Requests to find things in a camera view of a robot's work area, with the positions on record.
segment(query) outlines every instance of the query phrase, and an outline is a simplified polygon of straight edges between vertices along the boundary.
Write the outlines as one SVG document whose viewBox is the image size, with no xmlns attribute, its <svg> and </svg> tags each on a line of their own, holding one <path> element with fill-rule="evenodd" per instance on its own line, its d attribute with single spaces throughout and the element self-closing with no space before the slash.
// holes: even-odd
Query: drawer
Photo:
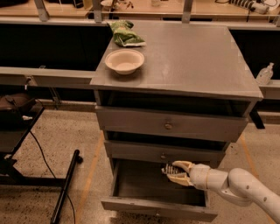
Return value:
<svg viewBox="0 0 280 224">
<path fill-rule="evenodd" d="M 168 136 L 108 132 L 105 149 L 109 158 L 170 163 L 187 160 L 209 163 L 214 168 L 225 156 L 228 143 Z"/>
<path fill-rule="evenodd" d="M 168 113 L 138 108 L 96 107 L 101 130 L 236 142 L 248 119 L 222 115 Z"/>
<path fill-rule="evenodd" d="M 212 221 L 207 192 L 177 185 L 161 173 L 161 164 L 119 160 L 112 193 L 101 199 L 106 210 L 197 221 Z"/>
</svg>

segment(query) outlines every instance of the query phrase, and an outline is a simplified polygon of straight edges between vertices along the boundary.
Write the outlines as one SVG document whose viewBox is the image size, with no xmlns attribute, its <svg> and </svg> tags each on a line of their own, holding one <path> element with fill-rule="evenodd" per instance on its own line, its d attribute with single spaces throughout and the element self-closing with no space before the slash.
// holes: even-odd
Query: white robotic arm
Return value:
<svg viewBox="0 0 280 224">
<path fill-rule="evenodd" d="M 230 172 L 212 169 L 208 165 L 175 161 L 166 166 L 163 173 L 172 182 L 182 186 L 194 186 L 200 190 L 211 190 L 224 200 L 245 207 L 255 202 L 276 223 L 280 224 L 280 197 L 262 184 L 250 172 L 234 168 Z"/>
</svg>

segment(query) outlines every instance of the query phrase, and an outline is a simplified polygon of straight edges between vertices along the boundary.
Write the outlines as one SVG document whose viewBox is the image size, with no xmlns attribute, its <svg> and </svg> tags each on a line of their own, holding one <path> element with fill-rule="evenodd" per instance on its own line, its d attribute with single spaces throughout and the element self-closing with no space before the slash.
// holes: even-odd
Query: clear plastic bottle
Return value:
<svg viewBox="0 0 280 224">
<path fill-rule="evenodd" d="M 269 66 L 263 68 L 259 74 L 256 76 L 255 80 L 258 84 L 267 85 L 273 75 L 273 63 L 269 63 Z"/>
</svg>

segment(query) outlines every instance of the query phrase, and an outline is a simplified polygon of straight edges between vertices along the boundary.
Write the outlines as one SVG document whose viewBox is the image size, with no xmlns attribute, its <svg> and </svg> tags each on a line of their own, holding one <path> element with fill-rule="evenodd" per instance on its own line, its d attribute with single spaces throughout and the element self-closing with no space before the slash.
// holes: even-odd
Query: cabinet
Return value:
<svg viewBox="0 0 280 224">
<path fill-rule="evenodd" d="M 104 58 L 118 48 L 111 43 L 91 81 L 114 174 L 103 207 L 212 221 L 207 192 L 168 181 L 161 167 L 175 160 L 217 167 L 262 93 L 227 28 L 135 27 L 146 34 L 147 46 L 137 48 L 144 65 L 129 76 L 108 70 Z"/>
</svg>

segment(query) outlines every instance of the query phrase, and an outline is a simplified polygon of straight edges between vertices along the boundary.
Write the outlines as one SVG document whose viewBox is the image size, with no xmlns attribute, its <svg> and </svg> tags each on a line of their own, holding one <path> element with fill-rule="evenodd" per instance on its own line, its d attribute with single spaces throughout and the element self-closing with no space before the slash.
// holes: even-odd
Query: concrete floor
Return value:
<svg viewBox="0 0 280 224">
<path fill-rule="evenodd" d="M 266 129 L 250 123 L 237 143 L 231 143 L 220 169 L 244 168 L 255 174 L 268 188 L 280 194 L 280 116 L 262 114 Z M 112 173 L 103 146 L 94 106 L 46 109 L 32 129 L 45 158 L 57 177 L 67 173 L 71 156 L 80 150 L 84 162 L 73 175 L 69 196 L 79 224 L 202 224 L 195 220 L 174 220 L 148 215 L 105 211 L 101 198 L 110 193 Z M 29 135 L 17 152 L 16 167 L 25 175 L 51 177 L 39 147 Z M 50 223 L 59 191 L 46 187 L 0 185 L 0 223 Z M 258 206 L 238 207 L 215 193 L 209 193 L 210 208 L 218 212 L 213 224 L 271 224 L 270 217 Z M 74 223 L 71 205 L 66 203 L 60 223 Z"/>
</svg>

